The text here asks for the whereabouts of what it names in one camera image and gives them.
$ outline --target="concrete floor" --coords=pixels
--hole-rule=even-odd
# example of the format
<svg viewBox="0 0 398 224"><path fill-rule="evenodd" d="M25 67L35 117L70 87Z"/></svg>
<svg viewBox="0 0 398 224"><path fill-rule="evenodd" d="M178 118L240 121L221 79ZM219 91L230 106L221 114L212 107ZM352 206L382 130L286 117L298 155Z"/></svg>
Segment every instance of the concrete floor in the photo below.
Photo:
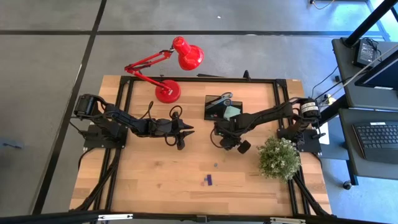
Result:
<svg viewBox="0 0 398 224"><path fill-rule="evenodd" d="M1 0L0 29L90 30L99 5L100 0ZM336 2L318 11L307 0L136 0L134 4L113 0L106 5L99 29L349 31L369 13L363 2ZM390 36L397 37L396 32L390 32L396 22L383 19ZM168 48L173 38L97 36L80 93L96 94L103 75L125 75L125 65ZM190 35L187 39L206 52L198 69L184 72L177 61L169 60L146 69L145 74L241 77L249 70L256 78L301 79L308 96L312 86L336 67L332 37ZM0 102L9 108L0 113L0 136L25 143L21 150L0 151L0 216L29 213L87 40L84 35L0 35ZM327 80L315 93L332 84L332 79ZM68 210L82 145L82 138L70 128L44 212ZM360 178L360 186L346 191L341 188L348 180L344 161L324 161L323 171L335 215L378 222L398 220L394 213L398 203L392 200L397 196L398 182Z"/></svg>

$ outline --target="wooden table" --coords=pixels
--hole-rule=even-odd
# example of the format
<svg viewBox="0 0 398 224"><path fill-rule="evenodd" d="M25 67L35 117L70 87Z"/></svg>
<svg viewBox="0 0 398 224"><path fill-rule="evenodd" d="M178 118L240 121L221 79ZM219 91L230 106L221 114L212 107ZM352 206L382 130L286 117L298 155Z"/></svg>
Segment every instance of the wooden table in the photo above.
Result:
<svg viewBox="0 0 398 224"><path fill-rule="evenodd" d="M107 102L114 103L119 76L104 76L99 91ZM178 151L163 138L138 138L129 132L123 149L114 189L112 211L209 214L209 215L292 215L287 184L259 175L256 146L268 136L275 136L278 122L257 126L243 135L252 147L245 154L236 149L225 151L210 142L212 121L205 121L205 95L233 92L233 100L243 102L243 111L255 113L275 105L271 84L179 82L182 95L176 103L156 100L154 85L134 82L129 113L141 117L151 100L153 118L169 118L174 105L183 108L184 123L195 133L185 138L185 148ZM303 96L299 80L287 80L289 96ZM81 162L70 208L79 206L98 182L104 149L95 149ZM301 153L305 183L317 202L331 212L322 169L313 155ZM213 185L203 183L211 174ZM107 186L102 196L104 207ZM303 213L300 190L295 186L298 210Z"/></svg>

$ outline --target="potted plant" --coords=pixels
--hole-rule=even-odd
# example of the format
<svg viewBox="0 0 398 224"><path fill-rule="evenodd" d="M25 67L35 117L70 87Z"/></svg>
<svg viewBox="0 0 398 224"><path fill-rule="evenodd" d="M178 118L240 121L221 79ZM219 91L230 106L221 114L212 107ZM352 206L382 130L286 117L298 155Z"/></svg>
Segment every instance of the potted plant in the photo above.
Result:
<svg viewBox="0 0 398 224"><path fill-rule="evenodd" d="M265 145L258 146L261 175L287 182L300 168L300 158L295 143L282 139L269 138Z"/></svg>

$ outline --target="caster wheel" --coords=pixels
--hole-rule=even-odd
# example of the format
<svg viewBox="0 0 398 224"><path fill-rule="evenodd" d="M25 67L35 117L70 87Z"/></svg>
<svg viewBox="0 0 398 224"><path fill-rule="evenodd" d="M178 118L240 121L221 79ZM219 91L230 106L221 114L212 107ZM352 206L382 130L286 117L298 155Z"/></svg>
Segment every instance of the caster wheel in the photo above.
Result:
<svg viewBox="0 0 398 224"><path fill-rule="evenodd" d="M352 186L353 185L351 184L351 181L346 181L346 182L343 183L343 188L346 189L346 190L351 189Z"/></svg>

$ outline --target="blue block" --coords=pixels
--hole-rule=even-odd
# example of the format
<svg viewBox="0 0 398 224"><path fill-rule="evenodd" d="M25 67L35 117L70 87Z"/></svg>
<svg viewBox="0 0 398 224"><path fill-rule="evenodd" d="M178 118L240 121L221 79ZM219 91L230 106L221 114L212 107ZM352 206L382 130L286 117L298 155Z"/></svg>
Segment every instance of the blue block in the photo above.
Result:
<svg viewBox="0 0 398 224"><path fill-rule="evenodd" d="M210 174L207 175L207 185L209 185L209 186L213 185L213 182L211 181L211 175Z"/></svg>

